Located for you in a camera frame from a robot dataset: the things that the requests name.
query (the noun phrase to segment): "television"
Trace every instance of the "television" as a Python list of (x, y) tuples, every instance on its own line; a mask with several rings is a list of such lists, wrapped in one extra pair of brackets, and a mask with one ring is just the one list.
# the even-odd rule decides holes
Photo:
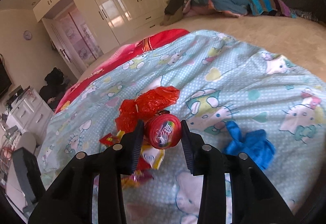
[(11, 84), (12, 83), (4, 68), (4, 65), (0, 61), (0, 98), (6, 94)]

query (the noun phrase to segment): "green heart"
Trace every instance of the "green heart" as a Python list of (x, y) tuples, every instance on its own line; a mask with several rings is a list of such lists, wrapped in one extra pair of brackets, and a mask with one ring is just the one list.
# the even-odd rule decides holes
[(266, 123), (267, 120), (267, 112), (261, 112), (259, 115), (253, 117), (253, 120), (257, 121), (258, 123)]
[(250, 101), (255, 101), (260, 97), (260, 92), (256, 89), (248, 91), (248, 99)]

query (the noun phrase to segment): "beige wall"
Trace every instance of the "beige wall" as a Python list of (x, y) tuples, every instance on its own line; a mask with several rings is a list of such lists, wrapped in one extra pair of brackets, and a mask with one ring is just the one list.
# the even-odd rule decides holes
[[(23, 32), (29, 30), (32, 39), (26, 41)], [(37, 91), (46, 82), (45, 76), (54, 67), (76, 81), (69, 67), (58, 52), (51, 49), (50, 37), (44, 25), (37, 23), (32, 10), (11, 9), (0, 11), (0, 53), (4, 56), (7, 73), (13, 83), (10, 90), (29, 85)], [(0, 101), (0, 112), (4, 110), (5, 96)]]

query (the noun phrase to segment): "bed sheet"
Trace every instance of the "bed sheet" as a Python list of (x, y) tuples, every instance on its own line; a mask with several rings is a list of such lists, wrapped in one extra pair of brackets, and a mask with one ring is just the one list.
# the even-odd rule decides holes
[[(181, 90), (171, 113), (220, 150), (231, 141), (228, 120), (235, 120), (243, 133), (265, 129), (276, 148), (265, 174), (293, 212), (300, 207), (325, 157), (325, 83), (283, 55), (209, 30), (118, 66), (56, 114), (37, 159), (44, 185), (77, 152), (104, 150), (98, 140), (116, 132), (114, 119), (124, 99), (169, 85)], [(128, 223), (196, 223), (202, 178), (190, 175), (181, 143), (166, 150), (153, 176), (140, 188), (123, 191)], [(226, 223), (230, 217), (228, 211)]]

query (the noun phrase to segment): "open door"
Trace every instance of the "open door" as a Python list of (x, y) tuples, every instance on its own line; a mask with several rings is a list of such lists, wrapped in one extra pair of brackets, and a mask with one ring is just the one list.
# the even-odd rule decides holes
[(60, 55), (74, 73), (75, 77), (79, 79), (87, 67), (72, 47), (59, 22), (46, 18), (42, 18), (42, 22)]

